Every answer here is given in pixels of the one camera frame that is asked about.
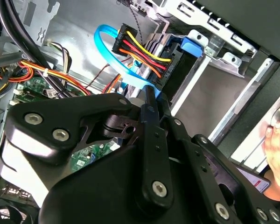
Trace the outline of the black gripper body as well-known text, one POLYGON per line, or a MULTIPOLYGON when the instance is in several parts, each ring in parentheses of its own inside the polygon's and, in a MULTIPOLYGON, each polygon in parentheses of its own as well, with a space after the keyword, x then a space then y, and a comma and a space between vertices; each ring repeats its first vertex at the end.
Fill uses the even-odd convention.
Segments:
POLYGON ((193 178, 178 163, 182 150, 169 146, 174 202, 166 211, 145 213, 136 203, 140 157, 126 147, 59 181, 41 207, 41 224, 210 224, 193 178))

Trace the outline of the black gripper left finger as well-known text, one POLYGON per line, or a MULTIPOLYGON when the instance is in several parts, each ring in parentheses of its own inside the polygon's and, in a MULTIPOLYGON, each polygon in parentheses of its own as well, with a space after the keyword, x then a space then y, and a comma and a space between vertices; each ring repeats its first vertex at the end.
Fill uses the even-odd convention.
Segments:
POLYGON ((70 157, 95 143, 120 138, 140 157, 142 210, 168 210, 174 201, 158 97, 144 87, 141 106, 117 93, 49 99, 12 106, 6 116, 0 175, 42 206, 49 191, 70 176, 70 157))

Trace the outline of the person's hand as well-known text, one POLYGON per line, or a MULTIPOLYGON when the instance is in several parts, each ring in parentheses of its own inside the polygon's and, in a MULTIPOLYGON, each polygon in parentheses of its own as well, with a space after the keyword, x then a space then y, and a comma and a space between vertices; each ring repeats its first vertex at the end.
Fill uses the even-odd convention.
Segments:
POLYGON ((264 151, 270 167, 264 177, 271 182, 270 187, 265 191, 265 196, 280 201, 280 122, 267 129, 264 151))

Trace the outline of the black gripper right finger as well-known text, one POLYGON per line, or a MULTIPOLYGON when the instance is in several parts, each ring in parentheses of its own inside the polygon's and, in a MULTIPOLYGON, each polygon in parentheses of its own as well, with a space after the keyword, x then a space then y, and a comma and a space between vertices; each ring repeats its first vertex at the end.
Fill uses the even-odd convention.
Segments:
POLYGON ((168 152, 181 162, 184 192, 202 224, 280 224, 280 212, 205 136, 189 137, 171 115, 165 94, 158 97, 168 152))

